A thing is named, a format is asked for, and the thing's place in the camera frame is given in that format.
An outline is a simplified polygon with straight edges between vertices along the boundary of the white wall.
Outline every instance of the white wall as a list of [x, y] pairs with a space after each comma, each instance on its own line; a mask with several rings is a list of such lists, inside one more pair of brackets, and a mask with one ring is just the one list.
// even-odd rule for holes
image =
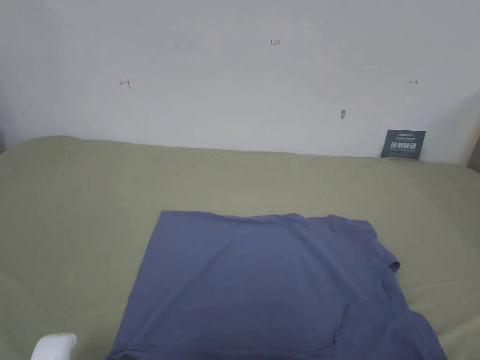
[[478, 3], [0, 0], [0, 127], [7, 145], [353, 156], [426, 130], [422, 158], [457, 162], [480, 114]]

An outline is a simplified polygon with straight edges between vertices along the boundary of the t-shirt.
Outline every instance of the t-shirt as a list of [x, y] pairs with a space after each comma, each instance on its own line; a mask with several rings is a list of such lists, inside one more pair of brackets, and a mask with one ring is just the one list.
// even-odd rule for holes
[[164, 211], [108, 360], [446, 359], [367, 221]]

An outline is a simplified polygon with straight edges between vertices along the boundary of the mattress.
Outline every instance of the mattress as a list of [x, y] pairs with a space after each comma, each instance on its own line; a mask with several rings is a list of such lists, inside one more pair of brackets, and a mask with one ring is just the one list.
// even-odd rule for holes
[[388, 158], [168, 148], [69, 137], [0, 155], [0, 358], [72, 332], [110, 350], [161, 210], [368, 220], [448, 357], [480, 353], [480, 174]]

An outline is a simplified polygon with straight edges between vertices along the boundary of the white handle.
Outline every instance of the white handle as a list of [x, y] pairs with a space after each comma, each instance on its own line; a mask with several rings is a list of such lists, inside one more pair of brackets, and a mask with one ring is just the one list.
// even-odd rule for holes
[[70, 360], [77, 337], [75, 334], [51, 334], [41, 338], [31, 360]]

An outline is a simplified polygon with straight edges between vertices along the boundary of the green bedsheet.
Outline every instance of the green bedsheet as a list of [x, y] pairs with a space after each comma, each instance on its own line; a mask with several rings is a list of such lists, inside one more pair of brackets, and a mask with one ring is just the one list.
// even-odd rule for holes
[[47, 137], [0, 155], [0, 359], [46, 334], [112, 345], [160, 211], [369, 220], [450, 359], [480, 354], [480, 174], [402, 159]]

